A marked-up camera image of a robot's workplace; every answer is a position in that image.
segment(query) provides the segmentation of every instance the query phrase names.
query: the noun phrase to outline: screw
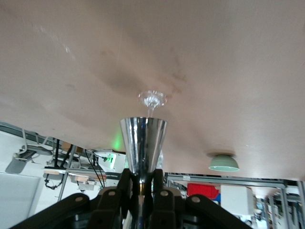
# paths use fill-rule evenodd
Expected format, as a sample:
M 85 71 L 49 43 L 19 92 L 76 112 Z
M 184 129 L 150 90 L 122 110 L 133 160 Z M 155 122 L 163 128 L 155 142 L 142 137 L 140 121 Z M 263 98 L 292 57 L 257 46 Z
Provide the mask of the screw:
M 198 197 L 192 197 L 192 202 L 199 203 L 200 199 Z
M 163 197 L 166 197 L 166 196 L 168 196 L 168 192 L 163 190 L 163 191 L 160 192 L 160 195 L 163 196 Z
M 83 197 L 77 197 L 77 198 L 75 198 L 75 201 L 80 202 L 80 201 L 82 201 L 82 199 L 83 199 Z
M 114 196 L 115 195 L 115 191 L 111 191 L 108 193 L 109 196 Z

